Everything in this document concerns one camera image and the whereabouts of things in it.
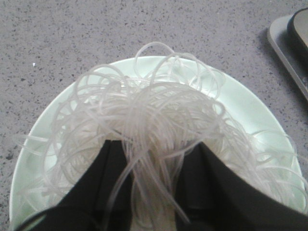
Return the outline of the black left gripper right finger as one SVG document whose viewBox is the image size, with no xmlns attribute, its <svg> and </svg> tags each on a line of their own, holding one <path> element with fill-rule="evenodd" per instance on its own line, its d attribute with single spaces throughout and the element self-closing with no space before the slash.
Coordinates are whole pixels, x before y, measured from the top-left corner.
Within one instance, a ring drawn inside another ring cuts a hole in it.
<svg viewBox="0 0 308 231">
<path fill-rule="evenodd" d="M 308 217 L 237 176 L 203 143 L 185 156 L 175 194 L 179 231 L 306 231 Z"/>
</svg>

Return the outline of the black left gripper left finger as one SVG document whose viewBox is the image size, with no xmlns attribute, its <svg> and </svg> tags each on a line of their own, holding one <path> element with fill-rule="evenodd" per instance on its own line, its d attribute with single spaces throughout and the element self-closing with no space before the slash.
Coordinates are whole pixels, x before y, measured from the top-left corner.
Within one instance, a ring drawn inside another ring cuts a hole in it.
<svg viewBox="0 0 308 231">
<path fill-rule="evenodd" d="M 121 141 L 107 140 L 99 154 L 54 207 L 27 219 L 19 231 L 128 231 L 131 179 L 126 178 L 112 209 L 107 200 L 127 165 Z"/>
</svg>

